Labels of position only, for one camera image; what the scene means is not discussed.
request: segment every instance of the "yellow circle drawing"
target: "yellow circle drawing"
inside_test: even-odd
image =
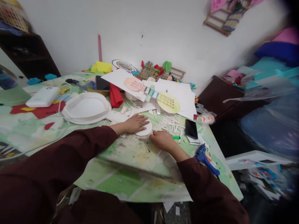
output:
[[[173,95],[167,92],[159,93],[157,102],[164,111],[170,114],[176,114],[181,109],[179,101]]]

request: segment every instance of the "person's hand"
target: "person's hand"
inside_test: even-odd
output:
[[[168,153],[171,154],[171,151],[174,150],[178,144],[172,138],[171,134],[167,131],[153,131],[153,134],[149,138],[156,144],[156,146]]]
[[[127,119],[123,124],[127,133],[137,133],[146,129],[144,127],[150,121],[146,121],[148,117],[144,115],[135,114],[133,117]]]
[[[176,143],[167,131],[153,131],[150,139],[163,151],[168,152],[177,162],[190,159],[190,156]]]

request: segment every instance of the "black smartphone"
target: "black smartphone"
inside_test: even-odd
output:
[[[196,123],[188,119],[186,119],[186,136],[198,139]]]
[[[99,91],[110,91],[110,84],[108,81],[102,79],[101,76],[96,76],[96,84],[97,84],[97,90]]]

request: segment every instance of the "person's left hand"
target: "person's left hand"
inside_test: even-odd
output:
[[[133,117],[127,119],[123,124],[126,127],[127,133],[137,133],[146,129],[144,125],[148,124],[150,121],[146,121],[148,117],[144,115],[135,114]]]

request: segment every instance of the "paper guitar craft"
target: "paper guitar craft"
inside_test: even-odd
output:
[[[138,91],[140,94],[146,94],[147,102],[149,102],[152,97],[157,99],[158,105],[167,113],[176,114],[180,111],[179,101],[167,92],[159,93],[155,91],[154,85],[147,87],[142,81],[136,78],[126,78],[124,84],[131,91]]]

